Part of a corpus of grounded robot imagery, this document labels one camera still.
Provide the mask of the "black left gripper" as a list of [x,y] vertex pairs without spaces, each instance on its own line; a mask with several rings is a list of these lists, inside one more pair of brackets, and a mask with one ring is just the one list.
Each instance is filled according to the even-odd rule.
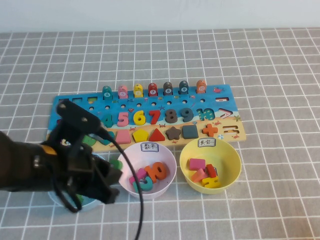
[[[54,129],[49,134],[49,146],[57,153],[50,164],[50,186],[55,192],[82,193],[104,204],[113,204],[120,191],[117,184],[123,164],[117,159],[107,161],[92,154],[92,147],[83,143],[85,137],[98,135],[97,130]],[[95,167],[103,177],[98,176]]]

